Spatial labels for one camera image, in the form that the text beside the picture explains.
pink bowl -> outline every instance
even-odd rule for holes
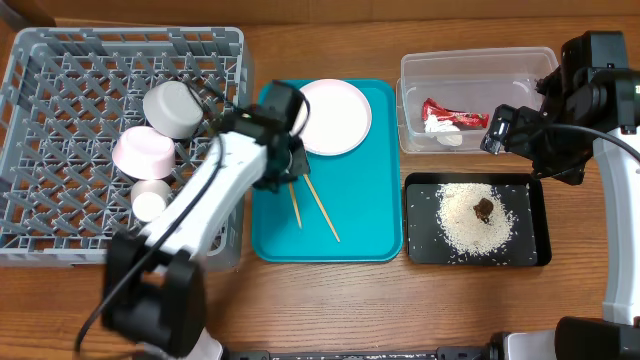
[[[120,171],[142,180],[162,179],[176,164],[173,140],[148,126],[122,133],[111,155]]]

clear plastic container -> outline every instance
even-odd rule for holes
[[[447,109],[489,114],[499,105],[540,108],[536,81],[558,67],[553,50],[503,48],[409,54],[402,58],[398,81],[398,131],[409,154],[480,153],[486,130],[425,133],[422,105],[432,98]],[[462,144],[448,146],[438,137],[459,135]]]

white plate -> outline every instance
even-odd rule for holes
[[[334,79],[317,80],[300,91],[307,97],[311,114],[300,137],[307,151],[325,156],[347,153],[367,137],[371,128],[371,107],[362,91]],[[291,133],[296,133],[307,116],[303,104]]]

red candy wrapper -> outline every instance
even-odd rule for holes
[[[489,114],[463,113],[445,109],[431,98],[427,99],[422,105],[422,121],[426,122],[429,115],[435,115],[438,121],[450,120],[454,125],[483,128],[489,125]]]

wooden tabletop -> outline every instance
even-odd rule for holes
[[[6,63],[13,34],[3,26],[0,59]],[[632,46],[640,43],[638,17],[242,30],[255,60],[257,92],[271,79],[293,78],[380,78],[395,86],[405,54],[513,46],[548,46],[559,54],[565,41],[590,29],[624,31],[630,63],[640,68],[640,47]],[[403,177],[530,171],[529,162],[510,155],[403,154],[401,167]],[[418,350],[482,345],[503,330],[550,329],[566,315],[600,317],[607,238],[597,167],[590,162],[582,186],[543,184],[553,249],[543,268],[419,266],[406,249],[386,264],[269,264],[251,248],[249,211],[240,265],[208,275],[207,328],[233,350]],[[102,270],[0,269],[0,358],[69,359],[78,329],[100,300]],[[85,346],[100,353],[131,349],[99,326]]]

